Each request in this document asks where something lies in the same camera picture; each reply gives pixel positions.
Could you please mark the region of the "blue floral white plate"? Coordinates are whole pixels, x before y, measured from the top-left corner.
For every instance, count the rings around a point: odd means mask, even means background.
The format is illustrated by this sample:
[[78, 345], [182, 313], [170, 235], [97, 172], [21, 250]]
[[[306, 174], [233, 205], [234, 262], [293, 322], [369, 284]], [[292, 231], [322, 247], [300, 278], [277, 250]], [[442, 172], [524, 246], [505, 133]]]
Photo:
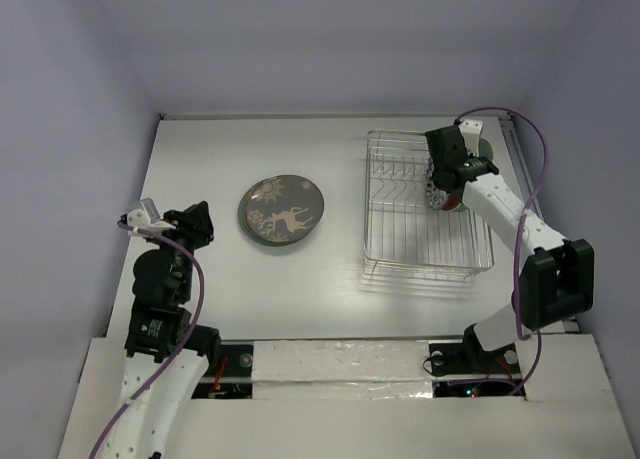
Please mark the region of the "blue floral white plate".
[[432, 158], [429, 158], [425, 167], [424, 187], [426, 204], [434, 209], [441, 210], [449, 199], [446, 191], [439, 189], [433, 180], [435, 166]]

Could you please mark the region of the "beige leaf pattern plate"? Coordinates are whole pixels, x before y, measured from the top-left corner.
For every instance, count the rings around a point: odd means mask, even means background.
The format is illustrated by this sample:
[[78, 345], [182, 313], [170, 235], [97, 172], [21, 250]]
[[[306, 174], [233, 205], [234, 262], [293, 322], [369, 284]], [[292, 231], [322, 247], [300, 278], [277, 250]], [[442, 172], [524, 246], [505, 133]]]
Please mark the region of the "beige leaf pattern plate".
[[252, 196], [254, 190], [257, 189], [260, 185], [261, 185], [261, 182], [258, 181], [257, 183], [255, 183], [252, 186], [250, 186], [247, 189], [247, 191], [244, 193], [242, 199], [240, 200], [239, 206], [238, 206], [238, 222], [239, 222], [239, 225], [241, 226], [241, 228], [244, 231], [244, 233], [248, 237], [253, 239], [253, 240], [257, 240], [258, 236], [249, 227], [247, 206], [248, 206], [248, 203], [249, 203], [249, 201], [251, 199], [251, 196]]

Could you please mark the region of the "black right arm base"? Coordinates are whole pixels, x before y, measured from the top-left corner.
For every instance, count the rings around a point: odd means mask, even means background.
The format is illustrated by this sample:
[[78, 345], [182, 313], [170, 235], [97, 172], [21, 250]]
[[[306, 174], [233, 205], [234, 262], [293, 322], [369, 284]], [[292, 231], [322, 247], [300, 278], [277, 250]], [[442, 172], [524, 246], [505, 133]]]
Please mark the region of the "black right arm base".
[[495, 371], [505, 372], [508, 376], [521, 373], [514, 344], [486, 351], [481, 347], [472, 326], [465, 329], [460, 342], [430, 343], [422, 367], [433, 377], [488, 376]]

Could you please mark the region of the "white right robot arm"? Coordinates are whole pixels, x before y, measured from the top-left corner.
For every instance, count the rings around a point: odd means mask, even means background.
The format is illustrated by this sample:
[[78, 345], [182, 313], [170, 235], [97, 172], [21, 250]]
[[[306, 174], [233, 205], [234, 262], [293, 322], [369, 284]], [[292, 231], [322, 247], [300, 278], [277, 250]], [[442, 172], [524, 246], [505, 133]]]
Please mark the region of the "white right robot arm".
[[513, 254], [509, 305], [473, 324], [460, 347], [462, 363], [482, 371], [497, 350], [526, 334], [589, 311], [593, 306], [593, 247], [546, 224], [479, 153], [483, 124], [465, 120], [426, 132], [428, 188], [445, 195], [440, 209], [463, 206], [479, 216]]

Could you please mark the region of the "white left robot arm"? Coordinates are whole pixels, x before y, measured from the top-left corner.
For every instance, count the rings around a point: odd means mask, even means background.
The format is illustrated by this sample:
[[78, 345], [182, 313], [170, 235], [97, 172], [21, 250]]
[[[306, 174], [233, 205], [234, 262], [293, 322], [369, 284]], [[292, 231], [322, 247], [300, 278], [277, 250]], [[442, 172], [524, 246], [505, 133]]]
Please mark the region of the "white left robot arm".
[[205, 276], [195, 252], [213, 241], [214, 225], [205, 201], [160, 214], [145, 198], [118, 226], [153, 247], [133, 265], [118, 403], [89, 455], [165, 458], [198, 382], [221, 362], [218, 330], [198, 323]]

